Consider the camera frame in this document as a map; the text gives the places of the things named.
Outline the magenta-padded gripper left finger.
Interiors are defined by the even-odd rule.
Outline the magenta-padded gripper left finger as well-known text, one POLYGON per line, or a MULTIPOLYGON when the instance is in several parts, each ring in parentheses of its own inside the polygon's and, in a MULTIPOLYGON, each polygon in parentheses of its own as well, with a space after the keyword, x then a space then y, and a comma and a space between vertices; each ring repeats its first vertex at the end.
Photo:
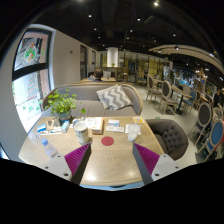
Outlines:
POLYGON ((88 160, 91 155, 91 144, 83 145, 67 155, 57 155, 42 168, 56 176, 71 181, 76 185, 81 183, 88 160))

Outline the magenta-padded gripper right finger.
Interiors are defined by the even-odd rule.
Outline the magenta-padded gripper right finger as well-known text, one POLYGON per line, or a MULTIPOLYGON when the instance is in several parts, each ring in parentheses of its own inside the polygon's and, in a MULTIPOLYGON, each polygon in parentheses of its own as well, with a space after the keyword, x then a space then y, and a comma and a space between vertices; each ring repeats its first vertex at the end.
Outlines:
POLYGON ((145 185, 181 169, 181 166, 168 154, 158 155, 136 143, 133 144, 132 153, 145 185))

